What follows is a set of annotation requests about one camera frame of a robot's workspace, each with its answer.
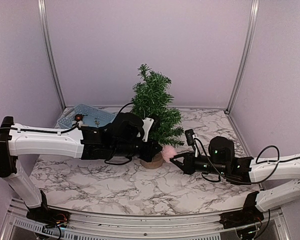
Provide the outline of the small green christmas tree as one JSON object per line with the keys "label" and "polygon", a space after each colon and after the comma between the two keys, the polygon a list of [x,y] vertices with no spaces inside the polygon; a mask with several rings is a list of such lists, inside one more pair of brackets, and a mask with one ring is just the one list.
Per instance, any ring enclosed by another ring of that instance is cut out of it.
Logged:
{"label": "small green christmas tree", "polygon": [[174,97],[169,93],[172,81],[161,72],[156,72],[146,63],[138,68],[141,81],[133,86],[132,112],[139,117],[157,118],[159,126],[149,133],[149,138],[162,147],[184,145],[182,115],[179,109],[169,107]]}

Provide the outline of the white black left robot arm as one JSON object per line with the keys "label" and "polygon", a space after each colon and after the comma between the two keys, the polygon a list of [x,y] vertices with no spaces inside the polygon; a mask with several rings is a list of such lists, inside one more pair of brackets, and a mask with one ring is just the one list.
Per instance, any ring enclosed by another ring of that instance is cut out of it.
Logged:
{"label": "white black left robot arm", "polygon": [[0,178],[21,197],[30,220],[53,224],[66,222],[67,211],[48,207],[45,193],[38,189],[18,161],[21,155],[54,155],[81,160],[103,160],[138,157],[151,162],[162,150],[150,133],[160,125],[159,117],[139,117],[119,111],[101,127],[86,126],[79,118],[69,129],[30,127],[6,116],[0,126]]}

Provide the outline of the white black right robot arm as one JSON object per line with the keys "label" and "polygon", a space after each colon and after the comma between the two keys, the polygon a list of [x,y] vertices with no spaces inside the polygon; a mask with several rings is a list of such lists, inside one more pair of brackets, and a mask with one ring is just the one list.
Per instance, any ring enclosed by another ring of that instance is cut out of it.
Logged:
{"label": "white black right robot arm", "polygon": [[170,158],[170,162],[184,174],[213,174],[238,186],[287,180],[272,189],[249,193],[240,210],[221,214],[219,222],[224,229],[257,223],[264,219],[264,212],[300,199],[300,153],[274,158],[236,157],[234,142],[222,136],[214,137],[203,153],[198,148],[201,142],[195,136],[187,143],[192,146],[193,152]]}

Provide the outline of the pink fluffy pompom ornament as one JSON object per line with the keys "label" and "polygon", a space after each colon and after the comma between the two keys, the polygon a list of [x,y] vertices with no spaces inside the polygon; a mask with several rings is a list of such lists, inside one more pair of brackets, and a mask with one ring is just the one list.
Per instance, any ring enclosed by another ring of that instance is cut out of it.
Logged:
{"label": "pink fluffy pompom ornament", "polygon": [[177,155],[176,149],[171,145],[164,145],[161,151],[162,158],[168,163],[171,158]]}

